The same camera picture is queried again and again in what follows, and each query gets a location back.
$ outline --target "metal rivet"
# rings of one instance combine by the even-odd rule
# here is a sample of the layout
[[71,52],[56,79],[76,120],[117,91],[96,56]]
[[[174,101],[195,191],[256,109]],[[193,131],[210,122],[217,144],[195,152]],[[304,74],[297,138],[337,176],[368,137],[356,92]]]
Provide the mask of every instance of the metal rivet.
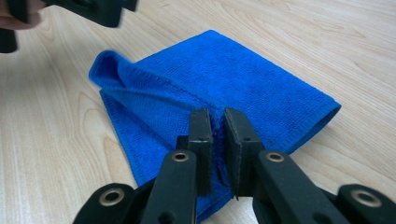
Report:
[[281,161],[285,160],[285,158],[281,154],[276,153],[276,152],[270,152],[266,155],[266,157],[268,160],[275,161],[275,162],[281,162]]
[[380,207],[382,205],[381,200],[379,200],[374,194],[363,189],[354,189],[351,191],[351,195],[358,203],[369,207]]
[[175,154],[172,156],[172,159],[173,159],[174,161],[186,161],[186,160],[189,159],[189,155],[186,154],[186,153],[179,152],[179,153],[175,153]]
[[122,189],[108,189],[100,196],[99,203],[103,206],[112,206],[121,202],[124,196]]

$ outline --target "light wood tabletop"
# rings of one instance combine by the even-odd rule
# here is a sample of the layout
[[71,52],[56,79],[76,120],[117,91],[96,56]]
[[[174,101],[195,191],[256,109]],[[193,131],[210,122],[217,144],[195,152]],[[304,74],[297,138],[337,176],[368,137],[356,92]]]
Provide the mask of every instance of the light wood tabletop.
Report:
[[[396,201],[396,2],[141,0],[110,29],[59,7],[0,54],[0,223],[71,223],[108,183],[136,186],[88,80],[95,57],[132,61],[206,30],[252,49],[343,107],[291,156],[319,187],[358,183]],[[251,199],[205,223],[255,223]]]

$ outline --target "microfiber cloth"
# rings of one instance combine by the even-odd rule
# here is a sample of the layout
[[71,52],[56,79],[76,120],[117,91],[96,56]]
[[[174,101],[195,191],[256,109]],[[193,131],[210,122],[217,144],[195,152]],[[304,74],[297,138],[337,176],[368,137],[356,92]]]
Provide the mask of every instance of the microfiber cloth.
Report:
[[267,149],[289,154],[341,108],[332,97],[216,31],[136,63],[116,51],[104,51],[90,79],[102,88],[138,186],[158,174],[177,137],[188,135],[190,112],[209,109],[213,193],[198,198],[198,222],[232,198],[222,146],[225,107],[244,112]]

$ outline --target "wood grain surface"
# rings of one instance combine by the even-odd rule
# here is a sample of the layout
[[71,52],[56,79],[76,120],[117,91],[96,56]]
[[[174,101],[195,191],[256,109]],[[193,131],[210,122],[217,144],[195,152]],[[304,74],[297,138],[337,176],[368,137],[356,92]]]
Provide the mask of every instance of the wood grain surface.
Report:
[[[48,7],[0,55],[0,223],[71,223],[98,188],[135,187],[88,80],[96,55],[138,61],[213,29],[328,93],[342,109],[292,154],[321,188],[359,183],[396,200],[396,3],[141,0],[109,29]],[[205,223],[255,223],[250,199]]]

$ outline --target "black clamp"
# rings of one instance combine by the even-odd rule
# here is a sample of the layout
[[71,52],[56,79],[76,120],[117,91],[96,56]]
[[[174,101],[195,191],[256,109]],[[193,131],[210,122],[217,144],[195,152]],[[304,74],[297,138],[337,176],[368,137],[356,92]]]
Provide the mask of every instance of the black clamp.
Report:
[[[332,195],[314,185],[287,154],[265,150],[248,118],[227,108],[225,140],[232,193],[252,197],[259,223],[396,223],[396,203],[362,185]],[[213,145],[207,109],[191,113],[189,136],[177,139],[158,176],[132,189],[110,184],[97,190],[74,221],[82,223],[195,223],[196,197],[211,192]]]
[[[137,0],[42,0],[47,6],[64,7],[105,27],[118,27],[122,8],[136,11]],[[27,0],[7,0],[8,12],[28,23]],[[0,28],[0,53],[17,50],[15,31]]]

